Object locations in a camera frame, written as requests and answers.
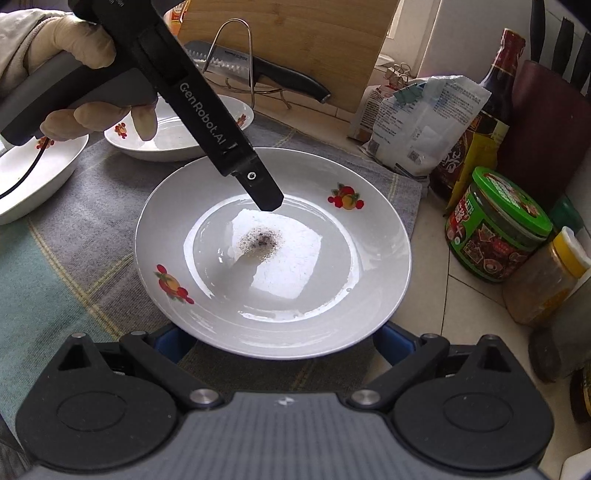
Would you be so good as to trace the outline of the orange oil jug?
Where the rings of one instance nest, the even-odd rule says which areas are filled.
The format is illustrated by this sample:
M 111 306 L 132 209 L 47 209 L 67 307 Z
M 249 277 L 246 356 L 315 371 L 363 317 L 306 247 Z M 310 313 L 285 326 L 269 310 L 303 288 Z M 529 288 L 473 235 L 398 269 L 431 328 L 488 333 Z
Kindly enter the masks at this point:
M 165 14 L 165 20 L 169 24 L 180 24 L 183 21 L 184 15 L 188 7 L 190 6 L 190 0 L 180 1 L 176 6 L 171 7 Z

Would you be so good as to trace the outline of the white plate front left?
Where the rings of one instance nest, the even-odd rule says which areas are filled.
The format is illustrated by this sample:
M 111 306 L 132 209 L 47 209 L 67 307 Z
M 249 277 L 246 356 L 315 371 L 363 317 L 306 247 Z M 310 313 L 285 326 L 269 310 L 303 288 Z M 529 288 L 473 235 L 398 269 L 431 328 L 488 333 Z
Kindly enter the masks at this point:
M 89 136 L 50 140 L 39 162 L 26 179 L 0 201 L 0 223 L 6 225 L 29 214 L 54 195 L 74 173 Z M 32 138 L 1 157 L 1 192 L 20 181 L 37 157 L 45 138 Z

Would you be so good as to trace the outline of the grey and teal checked cloth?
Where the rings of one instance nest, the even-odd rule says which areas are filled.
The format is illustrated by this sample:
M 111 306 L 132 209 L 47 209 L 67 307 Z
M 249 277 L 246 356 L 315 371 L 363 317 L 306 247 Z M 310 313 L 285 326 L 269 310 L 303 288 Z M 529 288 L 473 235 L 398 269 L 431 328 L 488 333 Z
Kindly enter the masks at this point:
M 412 235 L 421 188 L 382 166 L 257 116 L 255 146 L 284 147 L 335 160 L 372 182 Z M 137 218 L 149 193 L 180 164 L 149 163 L 90 136 L 75 172 L 47 202 L 1 227 L 1 417 L 16 412 L 70 334 L 95 342 L 168 320 L 144 291 L 133 265 Z M 339 391 L 359 387 L 374 357 L 370 340 L 315 360 L 263 361 L 197 344 L 179 362 L 223 395 L 235 390 Z

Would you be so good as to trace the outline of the dark soy sauce bottle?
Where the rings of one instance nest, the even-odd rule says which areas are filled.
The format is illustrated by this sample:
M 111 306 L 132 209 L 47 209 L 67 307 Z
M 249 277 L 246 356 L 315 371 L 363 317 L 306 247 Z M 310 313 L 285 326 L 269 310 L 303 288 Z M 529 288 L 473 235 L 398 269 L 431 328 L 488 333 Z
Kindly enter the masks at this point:
M 513 86 L 525 45 L 521 35 L 504 30 L 499 51 L 480 82 L 491 93 L 489 100 L 430 175 L 432 190 L 448 202 L 448 209 L 462 197 L 476 167 L 497 166 L 497 152 L 510 126 Z

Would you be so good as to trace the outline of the dark red knife block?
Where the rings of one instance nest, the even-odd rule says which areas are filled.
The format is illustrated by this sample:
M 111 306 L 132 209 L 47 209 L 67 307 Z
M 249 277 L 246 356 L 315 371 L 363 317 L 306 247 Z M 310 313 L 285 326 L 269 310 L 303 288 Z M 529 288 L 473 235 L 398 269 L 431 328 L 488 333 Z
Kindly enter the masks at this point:
M 499 152 L 499 172 L 526 191 L 543 209 L 565 192 L 590 148 L 590 34 L 586 33 L 568 81 L 574 24 L 562 21 L 552 65 L 539 63 L 546 34 L 545 3 L 534 1 L 530 17 L 530 59 L 513 88 L 513 125 Z

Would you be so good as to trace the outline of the white plastic food bag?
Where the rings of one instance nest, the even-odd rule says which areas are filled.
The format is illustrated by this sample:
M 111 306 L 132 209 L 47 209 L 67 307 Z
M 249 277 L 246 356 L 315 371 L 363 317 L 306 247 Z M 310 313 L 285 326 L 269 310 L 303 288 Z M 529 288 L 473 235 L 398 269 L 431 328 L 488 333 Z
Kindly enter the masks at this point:
M 432 76 L 384 99 L 363 153 L 421 183 L 444 160 L 491 92 L 462 76 Z

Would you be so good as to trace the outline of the white plate with fruit print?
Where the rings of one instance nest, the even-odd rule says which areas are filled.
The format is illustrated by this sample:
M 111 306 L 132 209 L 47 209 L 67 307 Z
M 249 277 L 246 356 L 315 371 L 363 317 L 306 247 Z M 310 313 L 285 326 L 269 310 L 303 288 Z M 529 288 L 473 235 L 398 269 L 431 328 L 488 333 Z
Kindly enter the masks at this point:
M 165 178 L 138 219 L 134 256 L 148 296 L 218 349 L 266 360 L 332 354 L 366 339 L 410 283 L 407 229 L 355 171 L 262 147 L 283 203 L 259 210 L 206 159 Z

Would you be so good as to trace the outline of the red capped clear bottle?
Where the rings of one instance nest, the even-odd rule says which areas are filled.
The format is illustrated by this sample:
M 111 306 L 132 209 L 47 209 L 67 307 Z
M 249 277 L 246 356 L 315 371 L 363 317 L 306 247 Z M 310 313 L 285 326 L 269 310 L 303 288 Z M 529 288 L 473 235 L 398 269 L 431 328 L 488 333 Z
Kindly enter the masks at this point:
M 589 361 L 590 293 L 580 288 L 546 327 L 534 331 L 528 353 L 534 373 L 545 383 L 565 378 Z

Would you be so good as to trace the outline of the yellow lidded spice jar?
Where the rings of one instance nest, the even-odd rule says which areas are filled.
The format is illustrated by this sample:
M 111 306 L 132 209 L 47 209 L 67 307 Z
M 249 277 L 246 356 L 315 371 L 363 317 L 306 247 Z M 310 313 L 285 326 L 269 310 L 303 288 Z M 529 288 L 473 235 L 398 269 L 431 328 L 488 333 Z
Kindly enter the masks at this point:
M 564 226 L 503 284 L 509 315 L 521 325 L 542 324 L 589 269 L 590 257 L 573 230 Z

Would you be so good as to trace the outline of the bamboo cutting board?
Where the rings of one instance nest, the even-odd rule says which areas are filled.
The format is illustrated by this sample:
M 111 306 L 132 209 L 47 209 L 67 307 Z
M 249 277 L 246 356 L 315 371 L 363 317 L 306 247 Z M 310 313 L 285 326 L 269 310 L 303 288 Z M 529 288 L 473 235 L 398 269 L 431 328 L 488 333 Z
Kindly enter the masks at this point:
M 399 3 L 388 0 L 192 1 L 178 38 L 211 42 L 222 23 L 232 23 L 219 42 L 297 70 L 331 92 L 328 103 L 353 113 L 359 106 Z

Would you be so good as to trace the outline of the green lidded sauce jar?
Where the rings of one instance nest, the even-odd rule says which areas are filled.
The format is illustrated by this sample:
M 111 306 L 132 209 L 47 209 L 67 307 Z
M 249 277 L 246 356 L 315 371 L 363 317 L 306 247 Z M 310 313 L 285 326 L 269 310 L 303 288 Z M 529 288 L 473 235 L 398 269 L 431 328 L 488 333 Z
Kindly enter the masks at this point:
M 482 166 L 472 172 L 472 182 L 445 225 L 452 253 L 491 283 L 507 280 L 552 230 L 548 215 L 526 192 Z

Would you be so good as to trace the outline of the white plate back centre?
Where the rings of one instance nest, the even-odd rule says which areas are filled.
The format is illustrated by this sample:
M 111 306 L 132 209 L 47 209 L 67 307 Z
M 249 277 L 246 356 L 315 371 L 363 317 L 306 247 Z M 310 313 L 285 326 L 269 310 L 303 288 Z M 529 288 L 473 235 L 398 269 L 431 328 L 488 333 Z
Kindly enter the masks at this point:
M 104 138 L 126 155 L 149 162 L 190 161 L 204 155 L 204 150 L 161 97 L 158 97 L 155 112 L 158 129 L 150 141 L 141 140 L 131 114 L 127 114 L 118 124 L 104 131 Z

